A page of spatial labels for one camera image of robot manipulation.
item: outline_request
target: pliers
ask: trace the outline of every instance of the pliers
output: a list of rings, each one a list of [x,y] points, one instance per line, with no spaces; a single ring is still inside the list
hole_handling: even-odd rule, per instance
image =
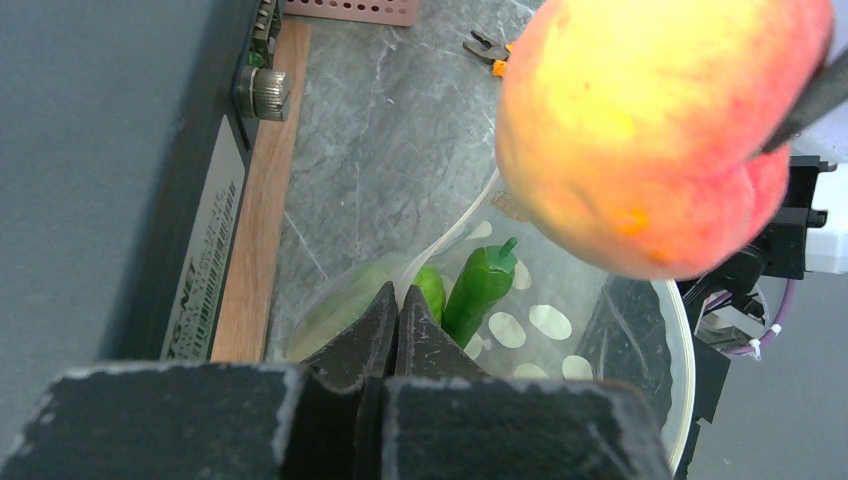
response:
[[[468,53],[492,64],[492,75],[503,78],[506,71],[506,61],[512,52],[512,43],[501,45],[488,35],[477,30],[471,30],[471,36],[476,42],[462,42],[462,48]]]

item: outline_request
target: printed label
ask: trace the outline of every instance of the printed label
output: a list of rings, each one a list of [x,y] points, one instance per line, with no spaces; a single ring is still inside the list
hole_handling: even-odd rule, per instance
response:
[[[211,354],[244,175],[235,136],[224,115],[171,307],[162,360],[203,361]]]

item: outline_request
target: clear plastic container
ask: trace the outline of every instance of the clear plastic container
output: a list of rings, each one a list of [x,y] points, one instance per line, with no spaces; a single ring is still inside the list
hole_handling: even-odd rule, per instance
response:
[[[460,220],[417,257],[384,255],[328,284],[298,322],[287,357],[302,360],[341,333],[386,280],[394,280],[402,302],[425,263],[439,269],[449,294],[474,249],[510,237],[518,239],[513,287],[466,354],[493,376],[612,379],[639,387],[664,425],[675,467],[689,432],[695,380],[676,286],[610,275],[569,255],[522,216],[497,173]]]

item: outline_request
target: pink wire basket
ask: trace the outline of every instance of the pink wire basket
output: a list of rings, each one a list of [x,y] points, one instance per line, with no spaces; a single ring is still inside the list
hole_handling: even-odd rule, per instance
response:
[[[283,13],[411,27],[420,0],[286,0]]]

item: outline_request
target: orange pliers handle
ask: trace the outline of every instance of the orange pliers handle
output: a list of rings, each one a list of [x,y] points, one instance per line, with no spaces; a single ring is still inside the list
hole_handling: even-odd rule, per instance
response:
[[[507,52],[512,53],[512,42],[504,45],[504,48]],[[495,60],[495,63],[492,64],[492,75],[503,78],[504,73],[506,73],[506,60]]]

